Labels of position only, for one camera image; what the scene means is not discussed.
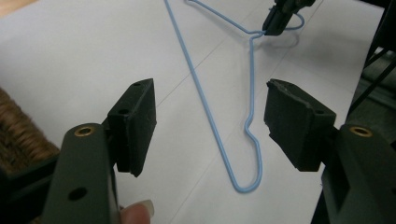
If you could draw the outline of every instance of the fingernail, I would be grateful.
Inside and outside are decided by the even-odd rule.
[[[148,209],[149,217],[154,217],[154,204],[151,200],[145,200],[135,204],[142,204]]]

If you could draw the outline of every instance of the white table surface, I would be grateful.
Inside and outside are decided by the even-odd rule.
[[[272,0],[205,0],[261,29]],[[248,36],[182,0],[170,0],[239,183],[256,175],[243,133]],[[382,9],[317,0],[300,31],[256,40],[256,111],[262,184],[237,193],[229,180],[163,1],[40,0],[0,19],[0,86],[60,146],[81,123],[101,123],[132,83],[153,77],[157,121],[144,171],[118,174],[121,204],[151,199],[152,223],[309,223],[321,173],[300,173],[262,118],[265,82],[292,82],[345,121]],[[298,24],[292,19],[291,24]]]

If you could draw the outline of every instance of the woven basket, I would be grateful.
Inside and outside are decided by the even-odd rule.
[[[59,149],[0,89],[0,167],[13,174],[58,153]]]

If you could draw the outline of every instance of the brass screw hole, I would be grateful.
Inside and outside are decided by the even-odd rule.
[[[77,129],[77,130],[75,131],[75,136],[77,136],[77,137],[88,136],[88,135],[90,135],[91,133],[93,133],[93,131],[94,131],[94,128],[93,128],[93,127],[88,127],[88,126],[86,126],[86,127],[81,127],[81,128],[79,128],[79,129]]]
[[[351,127],[349,130],[360,137],[372,137],[373,136],[373,133],[370,130],[365,129],[365,128]]]

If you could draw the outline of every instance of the blue wire hanger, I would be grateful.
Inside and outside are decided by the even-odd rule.
[[[257,158],[257,176],[255,181],[247,186],[247,187],[241,187],[239,186],[238,182],[236,181],[236,178],[233,174],[233,168],[231,167],[231,164],[228,160],[227,157],[227,153],[225,152],[224,149],[224,145],[222,144],[221,138],[219,136],[219,131],[218,128],[216,127],[216,123],[213,119],[212,113],[210,111],[209,105],[207,103],[207,100],[205,98],[205,94],[204,91],[201,87],[201,83],[199,81],[199,78],[195,72],[194,66],[192,64],[191,61],[191,57],[189,54],[189,51],[187,50],[186,44],[184,43],[184,39],[181,35],[180,30],[178,29],[177,26],[177,22],[175,20],[175,16],[174,13],[172,11],[172,8],[169,5],[169,1],[168,0],[164,0],[165,4],[166,4],[166,8],[169,12],[169,16],[171,18],[171,21],[173,23],[173,26],[175,28],[176,34],[177,34],[177,39],[180,43],[180,46],[183,50],[184,56],[186,58],[187,64],[190,68],[191,71],[191,75],[192,78],[194,80],[195,83],[195,87],[198,90],[199,96],[201,98],[202,104],[204,106],[205,112],[206,112],[206,116],[209,120],[210,123],[210,127],[212,129],[212,132],[216,138],[216,142],[218,144],[219,147],[219,151],[221,154],[221,157],[224,161],[224,165],[227,169],[227,173],[231,179],[231,182],[233,183],[233,187],[235,188],[236,191],[240,192],[240,193],[249,193],[251,191],[253,191],[254,189],[256,189],[261,181],[262,181],[262,153],[261,153],[261,149],[260,149],[260,143],[257,140],[257,138],[250,132],[249,130],[249,126],[251,124],[251,122],[253,121],[253,116],[254,116],[254,47],[253,47],[253,41],[257,38],[262,37],[263,35],[265,35],[265,31],[249,31],[247,29],[245,29],[244,27],[242,27],[241,25],[239,25],[238,23],[236,23],[235,21],[232,21],[231,19],[227,18],[226,16],[220,14],[219,12],[217,12],[215,9],[213,9],[212,7],[209,7],[207,5],[205,5],[204,3],[198,1],[198,0],[186,0],[188,2],[193,2],[198,4],[199,6],[209,10],[210,12],[214,13],[215,15],[219,16],[220,18],[222,18],[223,20],[227,21],[228,23],[230,23],[231,25],[235,26],[236,28],[238,28],[239,30],[241,30],[242,32],[248,34],[248,35],[253,35],[250,37],[249,39],[249,55],[250,55],[250,100],[249,100],[249,114],[247,116],[247,119],[245,121],[245,125],[244,125],[244,130],[245,133],[247,134],[247,136],[250,138],[251,141],[253,141],[255,149],[256,149],[256,158]],[[285,30],[297,30],[300,29],[304,26],[304,18],[303,16],[296,14],[300,20],[301,20],[301,25],[297,26],[297,27],[290,27],[287,28]]]

